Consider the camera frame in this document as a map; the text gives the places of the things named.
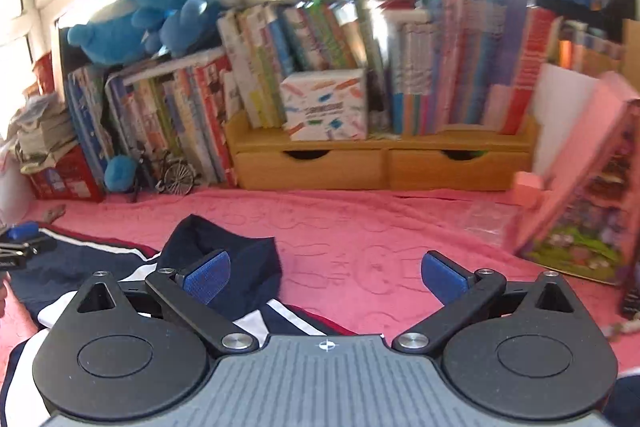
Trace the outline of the person left hand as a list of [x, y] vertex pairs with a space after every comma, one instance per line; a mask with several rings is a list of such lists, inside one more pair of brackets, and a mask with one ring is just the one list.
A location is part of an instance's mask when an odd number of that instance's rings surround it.
[[8, 280], [6, 277], [2, 277], [0, 281], [0, 317], [4, 317], [6, 314], [6, 298], [9, 295]]

